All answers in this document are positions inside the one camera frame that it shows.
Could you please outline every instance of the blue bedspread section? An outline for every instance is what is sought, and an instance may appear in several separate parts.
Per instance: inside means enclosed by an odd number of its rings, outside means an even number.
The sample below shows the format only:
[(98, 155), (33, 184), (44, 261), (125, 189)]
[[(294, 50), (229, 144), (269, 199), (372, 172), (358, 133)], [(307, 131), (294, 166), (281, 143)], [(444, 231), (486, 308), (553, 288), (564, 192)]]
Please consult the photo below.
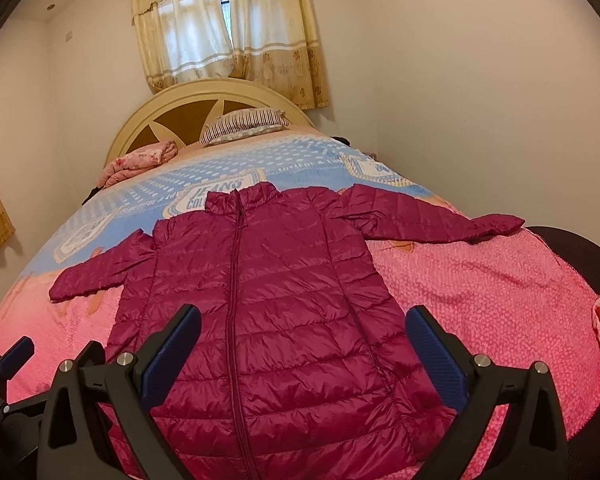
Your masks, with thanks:
[(403, 192), (432, 193), (383, 164), (336, 140), (307, 134), (228, 144), (167, 164), (98, 193), (44, 245), (23, 274), (43, 274), (87, 260), (120, 243), (138, 228), (204, 209), (209, 191), (230, 192), (268, 181), (279, 190), (353, 184)]

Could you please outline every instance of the blue gripper pad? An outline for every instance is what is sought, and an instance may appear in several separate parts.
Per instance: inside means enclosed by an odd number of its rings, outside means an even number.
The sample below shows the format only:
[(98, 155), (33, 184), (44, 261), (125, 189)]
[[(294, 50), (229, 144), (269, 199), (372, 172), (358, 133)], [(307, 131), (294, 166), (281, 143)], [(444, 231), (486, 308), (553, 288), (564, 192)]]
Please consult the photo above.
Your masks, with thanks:
[(417, 308), (407, 312), (405, 332), (444, 405), (462, 412), (468, 402), (466, 376)]
[(29, 337), (21, 337), (5, 355), (0, 358), (0, 376), (11, 381), (18, 371), (33, 357), (36, 348)]
[(158, 350), (142, 375), (140, 397), (147, 409), (160, 406), (167, 399), (180, 371), (198, 342), (202, 330), (200, 311), (191, 307)]

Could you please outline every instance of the folded pink blanket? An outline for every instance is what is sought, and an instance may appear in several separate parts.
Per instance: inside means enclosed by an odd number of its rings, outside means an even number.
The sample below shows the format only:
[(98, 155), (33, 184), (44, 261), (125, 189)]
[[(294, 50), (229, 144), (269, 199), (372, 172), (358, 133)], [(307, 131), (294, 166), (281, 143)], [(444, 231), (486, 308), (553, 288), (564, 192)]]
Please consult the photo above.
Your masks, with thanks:
[(138, 148), (107, 164), (96, 181), (96, 187), (111, 187), (123, 180), (161, 166), (177, 154), (178, 147), (172, 140), (164, 140), (157, 144)]

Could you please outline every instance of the bed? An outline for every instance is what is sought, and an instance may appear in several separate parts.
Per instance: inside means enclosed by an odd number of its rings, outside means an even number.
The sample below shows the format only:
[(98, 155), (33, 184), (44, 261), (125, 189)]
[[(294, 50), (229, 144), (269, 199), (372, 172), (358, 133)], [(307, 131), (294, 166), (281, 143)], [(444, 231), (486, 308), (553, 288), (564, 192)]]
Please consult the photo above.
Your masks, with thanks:
[[(249, 107), (283, 110), (291, 126), (200, 146), (206, 124)], [(279, 190), (325, 186), (339, 191), (358, 183), (455, 210), (424, 187), (318, 132), (290, 101), (250, 82), (204, 80), (160, 92), (128, 119), (104, 163), (159, 140), (176, 142), (179, 155), (98, 193), (56, 231), (5, 296), (0, 354), (22, 335), (36, 345), (34, 358), (10, 383), (9, 402), (47, 389), (58, 363), (73, 358), (89, 340), (107, 343), (121, 288), (52, 304), (48, 291), (60, 272), (117, 245), (138, 228), (150, 232), (159, 219), (203, 208), (209, 191), (229, 192), (263, 181)], [(551, 233), (539, 234), (551, 238)], [(565, 242), (558, 238), (552, 246), (560, 253)], [(477, 245), (386, 240), (368, 246), (404, 311), (425, 304), (472, 353), (486, 353), (498, 364), (527, 368), (536, 360), (547, 362), (568, 436), (590, 427), (587, 423), (600, 407), (600, 338), (594, 329), (600, 287), (594, 291), (580, 274), (583, 270), (556, 256), (531, 230)], [(504, 411), (494, 414), (468, 478), (484, 466)], [(386, 480), (410, 478), (416, 469)]]

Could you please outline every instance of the bedspread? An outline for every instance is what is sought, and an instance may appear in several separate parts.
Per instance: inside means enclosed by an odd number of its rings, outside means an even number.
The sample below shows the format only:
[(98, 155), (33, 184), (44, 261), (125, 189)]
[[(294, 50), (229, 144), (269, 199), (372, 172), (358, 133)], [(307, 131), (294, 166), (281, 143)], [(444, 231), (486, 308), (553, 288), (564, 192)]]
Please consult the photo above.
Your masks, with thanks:
[[(107, 343), (121, 288), (52, 304), (48, 291), (60, 272), (120, 243), (138, 228), (204, 207), (209, 191), (229, 192), (258, 182), (279, 190), (353, 184), (398, 191), (452, 208), (430, 191), (357, 150), (319, 135), (290, 130), (178, 156), (155, 170), (103, 190), (44, 245), (0, 305), (0, 354), (22, 335), (36, 354), (10, 382), (9, 402), (45, 390), (65, 358), (90, 340)], [(374, 263), (403, 310), (425, 304), (471, 352), (498, 364), (552, 368), (569, 436), (600, 404), (600, 346), (592, 311), (600, 298), (531, 232), (424, 246), (368, 242)], [(496, 412), (467, 477), (478, 473), (502, 423)], [(407, 479), (416, 468), (386, 480)]]

